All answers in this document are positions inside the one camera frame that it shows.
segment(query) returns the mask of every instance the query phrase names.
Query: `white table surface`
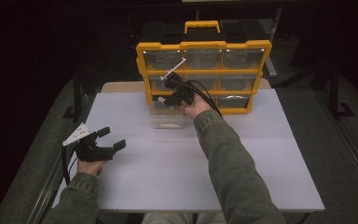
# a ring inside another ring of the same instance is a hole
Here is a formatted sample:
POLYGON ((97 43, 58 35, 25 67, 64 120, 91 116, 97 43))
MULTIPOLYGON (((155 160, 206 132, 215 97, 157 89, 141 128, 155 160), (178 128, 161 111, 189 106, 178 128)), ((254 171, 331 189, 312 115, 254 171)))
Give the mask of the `white table surface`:
MULTIPOLYGON (((259 90, 253 103, 249 114, 224 117, 253 156, 272 201, 283 212, 324 210, 275 90, 259 90)), ((93 132, 110 127, 99 147, 127 141, 98 176, 101 209, 220 211, 194 127, 153 129, 144 92, 99 93, 86 124, 93 132)), ((62 181, 54 205, 64 187, 62 181)))

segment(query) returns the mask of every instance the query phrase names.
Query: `hand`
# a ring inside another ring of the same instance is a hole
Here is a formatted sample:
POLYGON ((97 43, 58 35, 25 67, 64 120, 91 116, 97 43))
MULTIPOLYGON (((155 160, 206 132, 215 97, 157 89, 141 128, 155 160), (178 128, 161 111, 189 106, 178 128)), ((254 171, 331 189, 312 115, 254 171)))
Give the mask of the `hand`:
POLYGON ((106 161, 81 161, 77 160, 77 171, 79 173, 86 173, 89 175, 97 176, 103 169, 103 165, 106 161))
POLYGON ((180 105, 176 109, 185 113, 191 119, 195 119, 198 114, 204 112, 205 110, 213 110, 211 106, 196 93, 194 93, 194 101, 192 105, 180 105))

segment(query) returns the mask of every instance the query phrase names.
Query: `gray sleeve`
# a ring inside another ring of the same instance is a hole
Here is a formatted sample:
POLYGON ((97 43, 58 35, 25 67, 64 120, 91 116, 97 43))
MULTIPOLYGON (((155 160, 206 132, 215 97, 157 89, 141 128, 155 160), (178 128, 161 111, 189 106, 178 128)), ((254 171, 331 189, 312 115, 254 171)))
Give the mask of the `gray sleeve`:
POLYGON ((194 125, 227 223, 284 223, 236 132, 212 110, 199 114, 194 125))
POLYGON ((97 190, 97 177, 77 173, 71 183, 62 191, 60 202, 48 212, 42 224, 95 224, 99 210, 97 190))

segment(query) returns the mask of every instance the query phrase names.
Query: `yellow carrying handle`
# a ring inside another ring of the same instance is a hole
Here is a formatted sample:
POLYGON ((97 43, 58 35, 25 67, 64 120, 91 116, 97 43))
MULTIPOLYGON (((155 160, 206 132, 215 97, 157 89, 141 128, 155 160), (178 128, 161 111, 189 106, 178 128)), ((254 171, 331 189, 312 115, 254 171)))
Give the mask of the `yellow carrying handle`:
POLYGON ((217 33, 220 33, 218 21, 187 21, 185 23, 185 34, 187 34, 187 28, 209 28, 215 27, 217 33))

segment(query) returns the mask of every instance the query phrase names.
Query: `black cable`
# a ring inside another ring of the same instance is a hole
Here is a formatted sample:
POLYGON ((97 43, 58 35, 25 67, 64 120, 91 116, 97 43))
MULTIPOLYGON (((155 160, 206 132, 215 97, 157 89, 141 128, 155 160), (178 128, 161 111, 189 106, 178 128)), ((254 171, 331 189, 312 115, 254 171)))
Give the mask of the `black cable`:
POLYGON ((61 148, 61 160, 62 160, 62 172, 63 178, 65 179, 66 185, 71 181, 71 177, 69 176, 68 169, 66 167, 66 147, 61 148))
POLYGON ((75 160, 74 160, 74 161, 72 161, 71 167, 69 167, 69 172, 71 172, 71 170, 72 170, 72 166, 74 166, 75 161, 77 161, 77 158, 78 158, 78 157, 76 157, 76 158, 75 158, 75 160))
POLYGON ((194 82, 194 83, 197 83, 199 84, 205 91, 206 93, 208 94, 209 98, 212 99, 211 95, 209 94, 209 92, 206 90, 206 88, 204 87, 204 85, 202 85, 200 82, 196 81, 196 80, 189 80, 188 82, 194 82))
POLYGON ((213 102, 213 100, 211 98, 208 98, 208 96, 206 96, 202 91, 200 91, 199 89, 195 88, 194 86, 192 85, 188 85, 184 82, 178 82, 178 81, 171 81, 172 83, 176 83, 176 84, 179 84, 179 85, 182 85, 182 86, 185 86, 185 87, 188 87, 189 89, 191 89, 192 91, 194 91, 196 94, 198 94, 200 97, 202 97, 202 99, 208 103, 208 105, 211 106, 211 108, 216 111, 219 116, 222 118, 222 114, 220 113, 220 110, 219 108, 217 108, 216 104, 213 102))

